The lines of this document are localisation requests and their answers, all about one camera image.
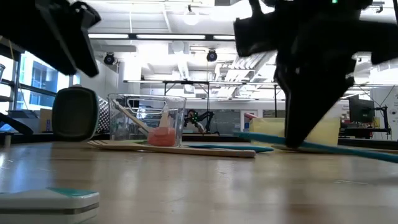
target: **computer monitor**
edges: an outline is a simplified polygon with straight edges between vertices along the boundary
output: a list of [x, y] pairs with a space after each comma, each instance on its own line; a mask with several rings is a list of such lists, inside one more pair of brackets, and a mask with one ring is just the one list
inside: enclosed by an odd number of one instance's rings
[[372, 123], [374, 118], [374, 102], [360, 100], [358, 96], [348, 98], [349, 119], [351, 122]]

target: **yellow container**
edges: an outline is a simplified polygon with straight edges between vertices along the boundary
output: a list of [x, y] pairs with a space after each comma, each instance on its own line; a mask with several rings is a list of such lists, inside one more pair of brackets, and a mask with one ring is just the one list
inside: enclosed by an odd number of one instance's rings
[[[273, 134], [285, 137], [285, 118], [254, 118], [250, 121], [250, 132]], [[306, 140], [318, 144], [336, 146], [340, 130], [339, 118], [323, 118], [310, 132]], [[258, 146], [270, 146], [263, 142], [252, 141]]]

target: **wooden spatula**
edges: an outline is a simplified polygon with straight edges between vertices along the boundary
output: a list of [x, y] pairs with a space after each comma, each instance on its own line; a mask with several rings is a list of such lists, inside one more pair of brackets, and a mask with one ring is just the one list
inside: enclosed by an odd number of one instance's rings
[[130, 143], [126, 144], [117, 141], [89, 141], [89, 145], [99, 149], [108, 150], [132, 150], [132, 151], [152, 151], [161, 153], [174, 153], [174, 154], [189, 154], [201, 156], [224, 156], [224, 157], [242, 157], [253, 158], [256, 152], [253, 150], [240, 151], [240, 150], [222, 150], [222, 149], [194, 149], [187, 147], [160, 147], [160, 146], [146, 146], [142, 144]]

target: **table surface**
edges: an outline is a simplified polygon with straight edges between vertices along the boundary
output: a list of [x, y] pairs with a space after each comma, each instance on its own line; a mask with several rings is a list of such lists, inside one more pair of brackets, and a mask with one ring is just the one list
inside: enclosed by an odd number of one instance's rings
[[237, 159], [26, 144], [0, 151], [0, 183], [0, 192], [99, 191], [101, 224], [398, 223], [398, 165], [352, 156]]

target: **security camera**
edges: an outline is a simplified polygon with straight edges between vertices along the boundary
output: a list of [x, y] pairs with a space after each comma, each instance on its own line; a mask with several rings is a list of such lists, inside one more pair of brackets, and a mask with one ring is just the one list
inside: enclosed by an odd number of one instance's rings
[[104, 58], [104, 63], [106, 65], [114, 65], [115, 62], [116, 62], [116, 60], [114, 58], [114, 53], [113, 52], [106, 53], [106, 56]]
[[216, 60], [217, 60], [216, 50], [209, 50], [209, 52], [207, 53], [207, 61], [215, 62]]

